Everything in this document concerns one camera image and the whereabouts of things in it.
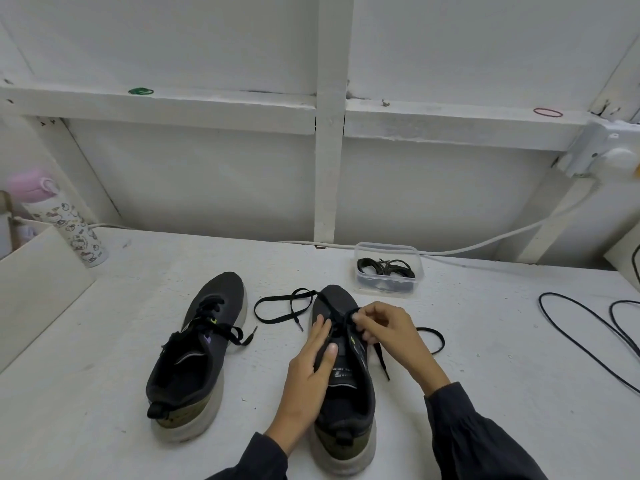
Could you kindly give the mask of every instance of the black sleeve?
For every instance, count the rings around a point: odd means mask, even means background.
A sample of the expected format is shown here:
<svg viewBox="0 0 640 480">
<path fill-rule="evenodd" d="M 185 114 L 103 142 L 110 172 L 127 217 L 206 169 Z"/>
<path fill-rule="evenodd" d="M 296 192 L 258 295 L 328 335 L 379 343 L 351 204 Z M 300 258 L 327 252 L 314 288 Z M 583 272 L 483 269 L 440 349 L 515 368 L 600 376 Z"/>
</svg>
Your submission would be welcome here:
<svg viewBox="0 0 640 480">
<path fill-rule="evenodd" d="M 233 467 L 207 480 L 283 480 L 287 477 L 287 455 L 270 437 L 256 433 Z"/>
<path fill-rule="evenodd" d="M 442 480 L 547 480 L 512 437 L 476 412 L 459 382 L 437 390 L 425 403 Z"/>
</svg>

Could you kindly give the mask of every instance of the clear plastic box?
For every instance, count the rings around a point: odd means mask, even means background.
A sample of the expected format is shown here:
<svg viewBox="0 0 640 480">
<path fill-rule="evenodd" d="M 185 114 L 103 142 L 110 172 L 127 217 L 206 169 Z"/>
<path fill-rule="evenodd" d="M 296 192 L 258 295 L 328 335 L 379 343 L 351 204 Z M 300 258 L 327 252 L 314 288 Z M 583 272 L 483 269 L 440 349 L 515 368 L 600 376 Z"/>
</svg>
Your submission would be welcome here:
<svg viewBox="0 0 640 480">
<path fill-rule="evenodd" d="M 372 258 L 374 261 L 400 259 L 411 266 L 415 278 L 405 278 L 398 274 L 384 276 L 375 274 L 372 268 L 363 267 L 358 270 L 358 261 L 362 258 Z M 356 289 L 364 293 L 409 295 L 413 293 L 424 277 L 422 260 L 416 248 L 411 246 L 395 246 L 393 244 L 379 244 L 377 242 L 359 242 L 355 248 Z"/>
</svg>

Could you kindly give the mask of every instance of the sneaker sole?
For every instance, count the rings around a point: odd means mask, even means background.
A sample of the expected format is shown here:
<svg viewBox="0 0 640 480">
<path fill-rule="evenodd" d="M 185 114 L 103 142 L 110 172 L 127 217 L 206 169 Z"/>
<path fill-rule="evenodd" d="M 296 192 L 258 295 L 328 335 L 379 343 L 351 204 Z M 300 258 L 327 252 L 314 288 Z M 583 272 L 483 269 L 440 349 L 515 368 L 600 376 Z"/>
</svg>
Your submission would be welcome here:
<svg viewBox="0 0 640 480">
<path fill-rule="evenodd" d="M 242 302 L 242 310 L 240 310 L 240 314 L 238 318 L 236 318 L 236 323 L 234 326 L 242 328 L 244 326 L 244 322 L 246 320 L 246 309 L 247 309 L 247 298 L 246 298 L 246 288 L 244 288 L 244 298 Z M 209 398 L 209 402 L 204 407 L 202 412 L 196 416 L 195 419 L 189 421 L 187 424 L 183 424 L 182 426 L 178 426 L 178 428 L 163 428 L 160 426 L 157 421 L 151 421 L 151 429 L 158 439 L 167 443 L 182 443 L 185 441 L 192 440 L 197 436 L 203 434 L 208 427 L 211 426 L 213 420 L 216 418 L 218 414 L 218 410 L 220 409 L 220 404 L 222 403 L 222 394 L 225 388 L 225 370 L 224 367 L 220 369 L 220 375 L 218 376 L 218 380 L 216 381 L 216 385 L 213 386 L 213 391 L 211 391 L 211 397 Z"/>
<path fill-rule="evenodd" d="M 316 464 L 322 468 L 325 472 L 331 475 L 347 477 L 360 473 L 367 468 L 373 461 L 373 457 L 376 455 L 376 420 L 373 419 L 371 425 L 371 433 L 369 435 L 369 443 L 360 452 L 350 460 L 336 460 L 329 455 L 329 452 L 324 449 L 320 439 L 316 435 L 314 428 L 309 428 L 309 444 L 311 448 L 311 456 L 313 456 Z"/>
</svg>

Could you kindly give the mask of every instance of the black sneaker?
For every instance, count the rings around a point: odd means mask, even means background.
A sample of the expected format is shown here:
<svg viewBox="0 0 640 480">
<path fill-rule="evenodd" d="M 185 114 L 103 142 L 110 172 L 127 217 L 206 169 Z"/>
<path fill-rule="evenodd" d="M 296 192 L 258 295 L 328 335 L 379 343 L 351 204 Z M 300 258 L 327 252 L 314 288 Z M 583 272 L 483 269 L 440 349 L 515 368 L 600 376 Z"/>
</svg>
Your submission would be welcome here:
<svg viewBox="0 0 640 480">
<path fill-rule="evenodd" d="M 246 290 L 236 273 L 216 276 L 193 299 L 182 330 L 163 346 L 147 382 L 147 416 L 160 439 L 187 441 L 213 422 L 222 402 L 227 346 L 249 345 L 255 332 L 242 342 L 245 318 Z"/>
<path fill-rule="evenodd" d="M 338 345 L 322 409 L 310 430 L 316 463 L 334 475 L 363 471 L 376 452 L 376 395 L 367 364 L 367 343 L 351 320 L 357 310 L 358 304 L 347 291 L 329 285 L 318 293 L 311 315 L 312 324 L 318 315 L 332 322 L 331 334 L 316 357 L 316 369 L 327 345 Z"/>
</svg>

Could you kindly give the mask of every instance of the pink bottle cap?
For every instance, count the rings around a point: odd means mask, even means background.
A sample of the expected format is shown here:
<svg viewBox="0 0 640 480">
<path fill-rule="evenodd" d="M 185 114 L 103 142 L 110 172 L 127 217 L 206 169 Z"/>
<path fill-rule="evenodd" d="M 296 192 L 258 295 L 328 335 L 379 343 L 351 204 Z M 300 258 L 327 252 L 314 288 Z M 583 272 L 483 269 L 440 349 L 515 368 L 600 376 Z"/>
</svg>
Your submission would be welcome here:
<svg viewBox="0 0 640 480">
<path fill-rule="evenodd" d="M 60 192 L 51 176 L 41 168 L 12 175 L 7 187 L 18 202 L 25 203 L 42 202 Z"/>
</svg>

